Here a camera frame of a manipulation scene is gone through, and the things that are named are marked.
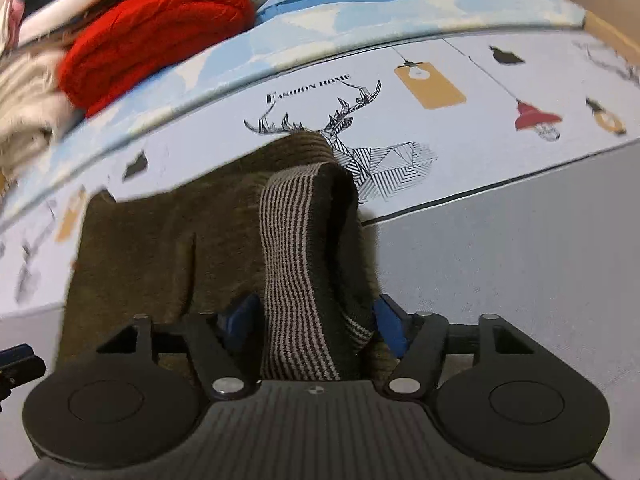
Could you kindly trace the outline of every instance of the deer illustration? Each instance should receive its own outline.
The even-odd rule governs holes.
[[[624,81],[628,81],[637,88],[640,88],[640,67],[629,63],[626,59],[613,52],[611,47],[603,43],[589,44],[580,43],[578,41],[575,41],[574,45],[581,50],[585,50],[587,53],[587,59],[589,59],[589,61],[591,61],[595,66],[614,73]],[[597,54],[594,55],[593,51],[604,52],[604,54],[609,55],[609,59],[597,59]],[[610,54],[615,54],[615,61],[611,60]]]
[[[418,142],[404,142],[386,148],[350,148],[338,136],[353,123],[350,115],[375,101],[380,94],[382,83],[378,80],[373,93],[364,86],[357,86],[341,81],[360,93],[354,105],[338,97],[341,108],[333,115],[320,130],[310,130],[302,122],[289,122],[289,113],[285,113],[280,126],[269,123],[267,115],[273,110],[273,102],[258,120],[258,126],[252,126],[247,120],[244,125],[259,135],[296,134],[300,132],[317,132],[321,134],[334,150],[338,162],[353,174],[353,180],[358,188],[360,203],[381,196],[389,199],[400,190],[409,188],[425,179],[430,172],[431,163],[436,155],[424,144]]]

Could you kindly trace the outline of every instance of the yellow lamp print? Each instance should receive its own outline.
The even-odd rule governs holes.
[[[465,95],[431,63],[414,63],[396,52],[404,59],[404,64],[394,72],[424,108],[435,110],[466,102]]]
[[[71,237],[74,227],[76,226],[76,222],[82,213],[82,206],[84,205],[84,199],[86,199],[86,197],[86,189],[84,186],[81,186],[80,189],[69,199],[65,216],[62,219],[62,224],[60,225],[60,231],[58,231],[58,234],[56,235],[56,243],[60,244],[62,242],[66,242]]]
[[[598,126],[603,130],[607,130],[609,133],[616,135],[626,134],[625,125],[620,118],[609,112],[607,109],[600,106],[599,102],[589,99],[587,97],[587,106],[593,111],[593,117],[596,119]]]

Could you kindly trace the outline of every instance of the metal screw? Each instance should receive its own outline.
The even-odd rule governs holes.
[[[237,377],[220,377],[213,381],[213,389],[219,394],[236,394],[244,388],[244,383]]]
[[[414,394],[420,389],[420,383],[409,377],[400,377],[389,383],[389,389],[396,394]]]

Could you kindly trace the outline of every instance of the cream fuzzy fabric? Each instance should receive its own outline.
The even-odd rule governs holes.
[[[56,69],[63,50],[23,54],[0,70],[0,168],[7,176],[62,135],[78,120],[58,90]]]

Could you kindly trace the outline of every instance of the olive green cloth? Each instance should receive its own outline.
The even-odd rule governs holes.
[[[58,362],[94,348],[134,314],[172,322],[256,292],[266,314],[264,377],[358,378],[373,294],[356,210],[351,174],[311,133],[171,192],[127,203],[98,193],[82,227]],[[306,303],[296,296],[305,287]],[[309,324],[295,321],[301,304],[310,308],[305,319],[318,322],[309,340]],[[294,356],[284,348],[292,341]]]

